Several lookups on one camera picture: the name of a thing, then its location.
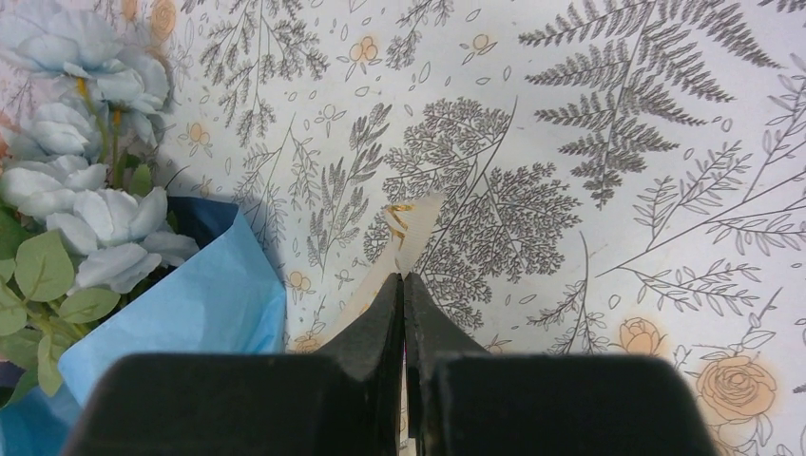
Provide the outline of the cream printed ribbon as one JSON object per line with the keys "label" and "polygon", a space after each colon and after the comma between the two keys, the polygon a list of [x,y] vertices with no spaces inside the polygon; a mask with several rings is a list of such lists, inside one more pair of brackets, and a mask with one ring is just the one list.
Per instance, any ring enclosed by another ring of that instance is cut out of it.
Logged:
{"label": "cream printed ribbon", "polygon": [[387,206],[383,212],[381,254],[322,337],[323,343],[332,340],[372,305],[388,276],[407,276],[413,270],[426,249],[444,199],[443,194],[429,193],[420,199]]}

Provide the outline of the flower bouquet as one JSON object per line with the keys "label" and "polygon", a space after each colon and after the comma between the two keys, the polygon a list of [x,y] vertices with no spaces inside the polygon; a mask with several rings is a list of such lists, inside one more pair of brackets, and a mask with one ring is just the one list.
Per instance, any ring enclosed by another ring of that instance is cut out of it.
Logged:
{"label": "flower bouquet", "polygon": [[2,14],[1,58],[62,84],[4,133],[2,453],[60,453],[128,354],[279,352],[285,294],[239,208],[172,198],[122,153],[127,136],[157,142],[162,60],[57,1]]}

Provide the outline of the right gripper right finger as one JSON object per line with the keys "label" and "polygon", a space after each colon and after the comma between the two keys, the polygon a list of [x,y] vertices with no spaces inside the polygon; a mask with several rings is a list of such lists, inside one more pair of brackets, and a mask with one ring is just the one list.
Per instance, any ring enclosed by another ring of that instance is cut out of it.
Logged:
{"label": "right gripper right finger", "polygon": [[421,455],[713,455],[695,399],[646,355],[492,354],[402,282],[409,434]]}

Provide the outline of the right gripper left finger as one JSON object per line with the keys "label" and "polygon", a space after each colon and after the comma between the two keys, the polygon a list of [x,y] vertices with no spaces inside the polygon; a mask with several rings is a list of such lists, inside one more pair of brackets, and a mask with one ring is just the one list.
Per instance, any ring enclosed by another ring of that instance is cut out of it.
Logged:
{"label": "right gripper left finger", "polygon": [[66,455],[395,455],[404,281],[304,354],[133,354],[92,392]]}

